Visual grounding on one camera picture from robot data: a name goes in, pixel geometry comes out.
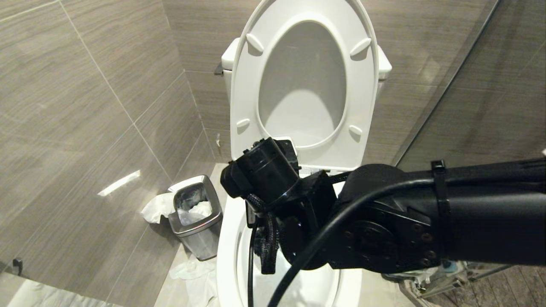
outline black cable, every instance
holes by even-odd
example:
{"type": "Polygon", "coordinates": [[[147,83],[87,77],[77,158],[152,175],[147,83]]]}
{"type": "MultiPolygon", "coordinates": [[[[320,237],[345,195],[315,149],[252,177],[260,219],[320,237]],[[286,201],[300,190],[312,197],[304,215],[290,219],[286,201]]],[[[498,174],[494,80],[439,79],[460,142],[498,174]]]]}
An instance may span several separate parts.
{"type": "Polygon", "coordinates": [[[250,247],[248,248],[248,307],[254,307],[254,288],[253,288],[253,272],[254,268],[254,237],[256,237],[256,229],[258,229],[258,218],[254,219],[254,225],[252,225],[252,234],[250,235],[250,247]]]}
{"type": "Polygon", "coordinates": [[[401,190],[407,190],[409,188],[431,187],[433,186],[433,184],[434,184],[433,178],[419,178],[419,179],[412,179],[412,180],[397,182],[394,184],[386,185],[368,194],[362,195],[358,199],[349,203],[343,210],[338,212],[321,229],[321,231],[317,234],[317,236],[314,237],[313,240],[311,240],[311,242],[305,247],[303,252],[298,254],[295,261],[292,263],[292,266],[290,267],[290,269],[288,269],[288,271],[282,278],[281,282],[278,284],[277,289],[275,289],[273,296],[269,300],[268,306],[275,307],[278,305],[282,296],[286,292],[286,289],[288,288],[292,280],[294,280],[299,270],[302,269],[305,265],[307,265],[307,263],[315,255],[315,253],[321,248],[321,246],[326,242],[326,240],[330,237],[330,235],[338,227],[340,227],[349,217],[354,216],[354,214],[357,213],[357,211],[360,209],[361,206],[377,198],[381,198],[401,190]]]}

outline metal bracket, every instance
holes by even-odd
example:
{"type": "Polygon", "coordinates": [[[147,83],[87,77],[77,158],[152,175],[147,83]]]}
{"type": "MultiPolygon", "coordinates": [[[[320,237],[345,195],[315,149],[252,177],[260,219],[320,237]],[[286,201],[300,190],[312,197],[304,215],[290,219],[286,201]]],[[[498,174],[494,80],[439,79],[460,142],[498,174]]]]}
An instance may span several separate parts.
{"type": "Polygon", "coordinates": [[[215,76],[221,76],[224,74],[224,68],[222,67],[222,62],[218,63],[218,66],[216,66],[216,69],[214,70],[215,76]]]}
{"type": "Polygon", "coordinates": [[[18,269],[17,276],[21,276],[23,274],[23,259],[21,258],[13,259],[13,267],[18,269]]]}

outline toilet paper on floor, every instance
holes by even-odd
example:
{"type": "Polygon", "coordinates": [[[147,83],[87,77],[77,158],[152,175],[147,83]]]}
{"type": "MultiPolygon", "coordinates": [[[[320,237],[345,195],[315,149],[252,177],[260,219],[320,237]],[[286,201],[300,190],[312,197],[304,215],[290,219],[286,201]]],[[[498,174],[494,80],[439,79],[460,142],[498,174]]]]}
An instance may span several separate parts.
{"type": "Polygon", "coordinates": [[[140,214],[142,214],[143,218],[148,223],[159,224],[162,215],[168,217],[169,214],[175,212],[173,205],[175,194],[176,193],[165,193],[155,196],[146,204],[140,214]]]}
{"type": "Polygon", "coordinates": [[[172,279],[184,279],[191,307],[206,307],[218,296],[216,290],[216,258],[199,261],[194,255],[169,271],[172,279]]]}

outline toilet tank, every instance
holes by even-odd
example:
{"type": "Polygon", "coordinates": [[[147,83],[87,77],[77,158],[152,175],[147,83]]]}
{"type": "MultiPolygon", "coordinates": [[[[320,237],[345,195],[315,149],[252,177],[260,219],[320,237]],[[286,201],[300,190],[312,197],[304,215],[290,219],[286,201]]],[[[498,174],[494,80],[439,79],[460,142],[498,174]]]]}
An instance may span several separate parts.
{"type": "MultiPolygon", "coordinates": [[[[231,103],[232,98],[232,70],[233,70],[233,62],[235,60],[235,53],[237,52],[237,45],[239,44],[239,37],[234,39],[231,44],[229,44],[229,47],[225,50],[224,54],[222,54],[222,73],[224,76],[224,82],[225,82],[225,89],[228,92],[228,101],[231,103]]],[[[385,52],[383,52],[383,49],[381,49],[380,46],[377,46],[377,50],[379,51],[379,82],[377,83],[377,97],[381,94],[381,90],[383,89],[383,85],[385,81],[389,78],[390,71],[393,69],[393,66],[390,64],[389,59],[385,55],[385,52]]]]}

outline wooden floor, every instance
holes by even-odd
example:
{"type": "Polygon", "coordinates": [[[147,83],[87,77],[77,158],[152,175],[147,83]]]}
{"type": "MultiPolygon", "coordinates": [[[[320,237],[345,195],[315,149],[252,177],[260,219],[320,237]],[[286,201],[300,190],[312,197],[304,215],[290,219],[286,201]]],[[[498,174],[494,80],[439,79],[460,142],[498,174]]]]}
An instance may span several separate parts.
{"type": "Polygon", "coordinates": [[[545,307],[546,267],[511,267],[428,301],[441,307],[545,307]]]}

